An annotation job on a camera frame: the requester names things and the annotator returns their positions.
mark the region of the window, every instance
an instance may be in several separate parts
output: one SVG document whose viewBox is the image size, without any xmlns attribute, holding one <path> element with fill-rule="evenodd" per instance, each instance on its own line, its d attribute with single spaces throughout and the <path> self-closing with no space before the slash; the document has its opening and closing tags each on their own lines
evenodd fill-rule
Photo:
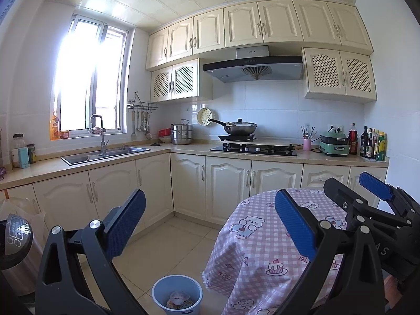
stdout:
<svg viewBox="0 0 420 315">
<path fill-rule="evenodd" d="M 107 132 L 121 132 L 127 34 L 126 30 L 73 15 L 54 81 L 54 111 L 60 129 L 71 130 L 71 137 L 88 134 L 92 114 L 102 116 Z M 92 125 L 100 126 L 96 120 Z"/>
</svg>

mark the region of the range hood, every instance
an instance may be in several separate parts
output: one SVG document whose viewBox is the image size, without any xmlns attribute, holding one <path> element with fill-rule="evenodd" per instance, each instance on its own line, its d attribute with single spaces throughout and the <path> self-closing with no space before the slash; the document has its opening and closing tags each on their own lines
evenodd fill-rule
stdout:
<svg viewBox="0 0 420 315">
<path fill-rule="evenodd" d="M 302 77 L 301 56 L 270 56 L 268 46 L 245 47 L 236 51 L 236 59 L 204 64 L 204 72 L 225 83 L 298 80 Z"/>
</svg>

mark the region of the pink checkered tablecloth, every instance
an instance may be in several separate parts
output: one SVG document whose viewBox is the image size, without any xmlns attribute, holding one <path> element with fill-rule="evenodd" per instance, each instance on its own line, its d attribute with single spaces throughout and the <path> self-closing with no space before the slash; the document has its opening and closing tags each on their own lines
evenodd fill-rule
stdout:
<svg viewBox="0 0 420 315">
<path fill-rule="evenodd" d="M 271 315 L 285 300 L 308 264 L 277 215 L 278 190 L 264 192 L 239 203 L 223 226 L 202 273 L 206 287 L 229 297 L 222 315 Z M 319 190 L 289 188 L 299 206 L 318 220 L 345 229 L 344 212 Z M 335 257 L 318 296 L 330 292 L 342 255 Z"/>
</svg>

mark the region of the stainless steel sink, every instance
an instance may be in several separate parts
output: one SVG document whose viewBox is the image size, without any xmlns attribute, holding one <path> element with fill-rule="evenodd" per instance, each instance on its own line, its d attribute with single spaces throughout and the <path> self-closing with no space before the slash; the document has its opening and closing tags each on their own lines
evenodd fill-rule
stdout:
<svg viewBox="0 0 420 315">
<path fill-rule="evenodd" d="M 91 151 L 89 153 L 75 154 L 69 156 L 63 156 L 62 160 L 67 163 L 69 166 L 78 165 L 84 162 L 91 162 L 97 160 L 103 160 L 107 158 L 112 158 L 115 156 L 129 155 L 141 153 L 142 151 L 148 151 L 151 149 L 148 148 L 136 148 L 136 147 L 120 147 L 114 149 L 108 149 L 106 154 L 102 154 L 100 151 Z"/>
</svg>

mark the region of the cup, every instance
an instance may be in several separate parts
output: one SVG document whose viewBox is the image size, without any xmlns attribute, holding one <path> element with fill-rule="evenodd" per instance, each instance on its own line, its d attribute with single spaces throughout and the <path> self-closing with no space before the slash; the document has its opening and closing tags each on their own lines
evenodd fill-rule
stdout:
<svg viewBox="0 0 420 315">
<path fill-rule="evenodd" d="M 310 139 L 303 139 L 303 150 L 310 151 L 312 149 L 312 142 Z"/>
</svg>

